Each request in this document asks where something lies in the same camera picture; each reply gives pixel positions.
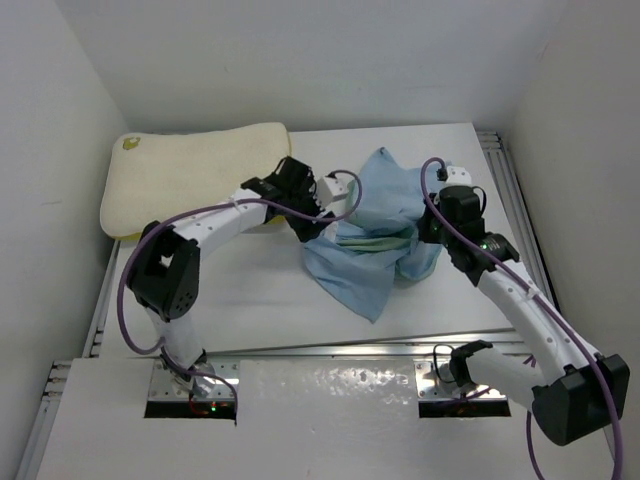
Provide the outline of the blue green pillowcase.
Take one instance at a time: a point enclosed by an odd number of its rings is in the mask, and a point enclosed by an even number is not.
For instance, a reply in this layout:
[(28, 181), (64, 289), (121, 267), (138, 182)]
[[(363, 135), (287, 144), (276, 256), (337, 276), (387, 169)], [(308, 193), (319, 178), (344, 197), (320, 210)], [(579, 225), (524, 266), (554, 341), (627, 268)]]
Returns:
[(405, 169), (377, 149), (358, 173), (363, 194), (353, 215), (304, 245), (304, 266), (319, 286), (372, 323), (397, 280), (419, 282), (435, 270), (442, 247), (419, 241), (417, 222), (425, 210), (421, 181), (431, 193), (441, 189), (437, 169)]

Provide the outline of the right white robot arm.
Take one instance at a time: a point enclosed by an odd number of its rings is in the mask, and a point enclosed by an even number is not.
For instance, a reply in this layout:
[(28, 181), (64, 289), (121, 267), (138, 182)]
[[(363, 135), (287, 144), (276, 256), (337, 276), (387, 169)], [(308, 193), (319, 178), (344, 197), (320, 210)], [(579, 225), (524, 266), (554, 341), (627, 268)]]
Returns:
[(519, 254), (502, 235), (486, 231), (481, 201), (470, 186), (430, 193), (419, 237), (438, 243), (511, 323), (535, 366), (519, 364), (477, 340), (453, 350), (448, 363), (459, 388), (491, 386), (525, 407), (554, 444), (565, 446), (622, 418), (630, 369), (577, 334), (536, 288)]

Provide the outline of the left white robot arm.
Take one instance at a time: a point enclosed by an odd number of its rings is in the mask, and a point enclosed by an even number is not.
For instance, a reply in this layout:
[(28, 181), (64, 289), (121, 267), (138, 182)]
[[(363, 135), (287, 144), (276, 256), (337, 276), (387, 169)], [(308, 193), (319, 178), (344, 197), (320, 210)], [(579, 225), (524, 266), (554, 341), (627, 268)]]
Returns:
[[(311, 168), (292, 157), (282, 159), (268, 176), (244, 181), (223, 203), (148, 224), (117, 287), (118, 323), (128, 347), (140, 355), (160, 352), (165, 365), (191, 383), (207, 361), (189, 315), (199, 294), (202, 259), (277, 216), (286, 219), (300, 242), (317, 238), (333, 216), (319, 197)], [(135, 345), (126, 330), (126, 292), (154, 324), (158, 339), (151, 347)]]

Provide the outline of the cream yellow pillow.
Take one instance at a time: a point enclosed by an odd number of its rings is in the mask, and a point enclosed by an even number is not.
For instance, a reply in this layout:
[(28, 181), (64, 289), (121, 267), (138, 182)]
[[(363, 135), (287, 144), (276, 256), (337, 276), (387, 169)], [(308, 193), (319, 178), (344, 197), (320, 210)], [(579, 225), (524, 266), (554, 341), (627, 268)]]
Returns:
[(242, 182), (267, 176), (290, 153), (289, 132), (278, 122), (205, 133), (124, 134), (112, 147), (101, 228), (123, 239), (154, 220), (217, 204)]

